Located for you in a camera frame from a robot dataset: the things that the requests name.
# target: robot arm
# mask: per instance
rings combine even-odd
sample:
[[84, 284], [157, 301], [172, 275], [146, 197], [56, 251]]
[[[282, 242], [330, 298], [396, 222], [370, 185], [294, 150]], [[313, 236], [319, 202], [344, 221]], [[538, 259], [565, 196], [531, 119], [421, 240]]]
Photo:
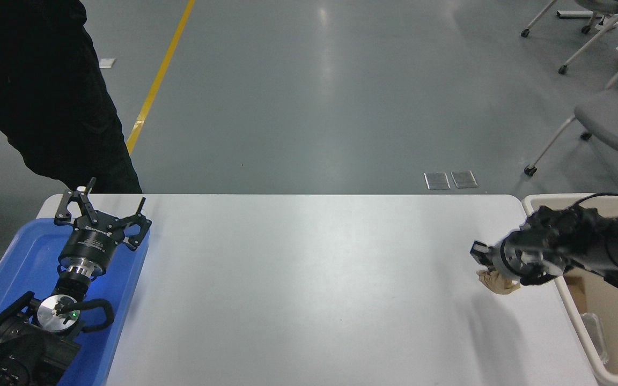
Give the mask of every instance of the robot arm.
[[[76, 191], [67, 190], [54, 223], [71, 225], [73, 232], [58, 257], [58, 281], [44, 300], [28, 291], [0, 313], [0, 386], [54, 386], [78, 354], [73, 340], [79, 333], [103, 330], [113, 323], [113, 308], [104, 299], [85, 300], [92, 281], [106, 273], [120, 244], [135, 251], [152, 222], [142, 215], [142, 198], [132, 216], [117, 218], [94, 210], [87, 196], [95, 179]], [[71, 217], [77, 203], [81, 216]], [[139, 232], [127, 235], [135, 225]], [[105, 321], [85, 325], [82, 313], [101, 308]]]
[[580, 206], [606, 195], [611, 194], [588, 196], [564, 210], [540, 207], [495, 246], [474, 242], [471, 255], [488, 271], [522, 285], [544, 284], [577, 267], [618, 288], [618, 217]]

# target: chair wheel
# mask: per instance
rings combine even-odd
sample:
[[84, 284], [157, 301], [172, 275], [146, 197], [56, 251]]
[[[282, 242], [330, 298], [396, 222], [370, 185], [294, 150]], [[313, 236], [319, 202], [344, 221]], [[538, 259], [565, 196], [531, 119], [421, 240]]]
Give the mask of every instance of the chair wheel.
[[535, 174], [535, 172], [537, 172], [537, 171], [538, 171], [538, 168], [536, 168], [535, 166], [533, 168], [529, 168], [528, 166], [526, 166], [524, 168], [524, 174], [526, 174], [529, 177], [533, 176]]

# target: white bin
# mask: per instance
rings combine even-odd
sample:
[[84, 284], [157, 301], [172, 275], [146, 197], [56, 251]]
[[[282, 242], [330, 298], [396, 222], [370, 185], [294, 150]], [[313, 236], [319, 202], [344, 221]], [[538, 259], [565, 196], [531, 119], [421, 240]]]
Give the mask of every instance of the white bin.
[[[547, 206], [554, 210], [561, 210], [576, 202], [579, 198], [588, 196], [587, 194], [565, 194], [565, 195], [532, 195], [523, 200], [524, 209], [527, 214], [538, 210], [540, 206]], [[598, 208], [598, 213], [604, 217], [618, 216], [618, 197], [600, 196], [591, 198], [582, 204], [583, 207]], [[586, 331], [586, 327], [581, 320], [576, 304], [572, 299], [564, 278], [555, 279], [557, 289], [562, 296], [562, 301], [569, 313], [571, 322], [576, 328], [581, 344], [586, 351], [593, 372], [599, 383], [605, 385], [618, 385], [618, 289], [604, 283], [603, 279], [595, 274], [574, 269], [569, 273], [583, 278], [587, 312], [595, 313], [602, 321], [605, 343], [609, 352], [609, 361], [605, 366], [599, 359], [598, 352], [595, 350], [593, 342]]]

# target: beige cloth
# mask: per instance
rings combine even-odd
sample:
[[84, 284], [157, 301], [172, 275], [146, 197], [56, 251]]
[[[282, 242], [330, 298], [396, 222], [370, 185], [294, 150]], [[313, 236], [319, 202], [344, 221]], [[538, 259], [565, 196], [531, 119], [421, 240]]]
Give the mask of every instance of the beige cloth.
[[519, 283], [505, 278], [498, 271], [476, 271], [476, 274], [484, 286], [498, 295], [508, 295], [521, 288]]

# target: person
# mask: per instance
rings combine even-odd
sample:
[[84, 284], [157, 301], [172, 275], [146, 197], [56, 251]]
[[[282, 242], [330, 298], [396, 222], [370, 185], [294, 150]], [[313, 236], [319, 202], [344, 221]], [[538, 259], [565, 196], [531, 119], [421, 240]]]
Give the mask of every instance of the person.
[[0, 131], [34, 173], [142, 193], [79, 0], [0, 0]]

